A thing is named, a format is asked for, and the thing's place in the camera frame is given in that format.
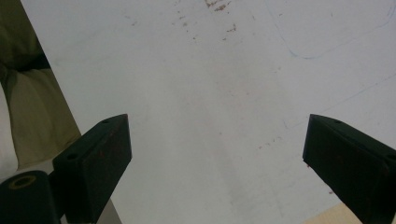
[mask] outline wooden surface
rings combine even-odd
[[[361,224],[361,221],[353,214],[344,203],[320,213],[316,217],[309,218],[304,224]]]

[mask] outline black plastic part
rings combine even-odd
[[[0,185],[1,224],[55,224],[57,216],[46,173],[30,171]]]
[[[336,119],[311,115],[304,161],[363,223],[391,223],[396,151]]]
[[[131,158],[127,115],[99,122],[56,157],[67,221],[97,222]]]
[[[59,219],[64,215],[64,188],[61,186],[59,176],[54,172],[49,174],[49,184],[52,189],[53,200],[55,201],[55,210]]]

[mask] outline beige fabric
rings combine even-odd
[[[19,69],[42,54],[20,0],[0,0],[0,63]]]
[[[12,141],[6,96],[0,86],[0,179],[12,175],[18,169],[18,159]]]
[[[80,137],[78,126],[50,69],[2,78],[19,169],[56,156]]]

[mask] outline white surface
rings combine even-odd
[[[79,128],[130,116],[124,224],[300,223],[337,204],[302,162],[311,113],[396,147],[395,1],[22,2]]]
[[[0,179],[7,178],[18,169],[18,159],[12,141],[11,123],[3,87],[0,85]]]

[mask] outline cloth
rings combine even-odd
[[[0,63],[24,67],[43,54],[32,24],[20,0],[0,0]]]
[[[18,169],[18,159],[12,142],[8,106],[3,88],[0,87],[0,179],[12,175]]]
[[[1,78],[19,169],[48,160],[80,138],[78,126],[50,69]]]

